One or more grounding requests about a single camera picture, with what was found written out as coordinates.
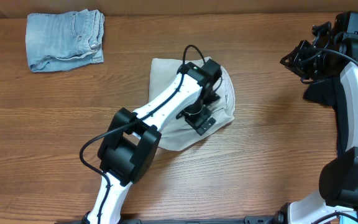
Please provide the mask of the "beige khaki shorts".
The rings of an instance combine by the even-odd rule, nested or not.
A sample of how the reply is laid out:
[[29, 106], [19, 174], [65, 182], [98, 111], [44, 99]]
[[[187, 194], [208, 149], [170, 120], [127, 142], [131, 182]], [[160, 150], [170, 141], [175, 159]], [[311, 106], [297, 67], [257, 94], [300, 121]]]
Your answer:
[[[161, 94], [173, 83], [181, 60], [154, 58], [150, 69], [149, 101]], [[182, 151], [194, 143], [215, 133], [221, 127], [234, 120], [236, 96], [231, 78], [224, 67], [221, 67], [222, 79], [214, 85], [220, 99], [211, 103], [211, 117], [216, 122], [203, 135], [199, 135], [183, 118], [171, 120], [162, 130], [159, 147], [169, 151]]]

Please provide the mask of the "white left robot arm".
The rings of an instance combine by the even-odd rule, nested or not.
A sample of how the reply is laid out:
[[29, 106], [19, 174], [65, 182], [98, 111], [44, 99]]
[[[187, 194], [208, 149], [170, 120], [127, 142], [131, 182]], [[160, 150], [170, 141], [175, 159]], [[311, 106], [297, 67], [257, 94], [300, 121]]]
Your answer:
[[182, 63], [174, 81], [161, 94], [135, 111], [121, 108], [108, 131], [85, 144], [102, 141], [98, 150], [100, 166], [84, 162], [101, 176], [101, 187], [82, 223], [119, 223], [131, 185], [149, 169], [162, 130], [171, 120], [183, 118], [199, 135], [212, 127], [216, 121], [207, 105], [219, 99], [213, 86], [221, 76], [221, 66], [214, 60], [206, 60], [200, 67]]

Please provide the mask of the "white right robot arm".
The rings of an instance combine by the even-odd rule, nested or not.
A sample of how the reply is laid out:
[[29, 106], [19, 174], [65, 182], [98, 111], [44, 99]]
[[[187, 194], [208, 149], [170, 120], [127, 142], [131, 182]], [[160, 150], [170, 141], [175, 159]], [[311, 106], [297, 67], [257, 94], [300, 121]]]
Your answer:
[[286, 203], [272, 223], [358, 223], [358, 12], [312, 28], [281, 64], [307, 85], [304, 99], [336, 115], [337, 156], [326, 164], [316, 191]]

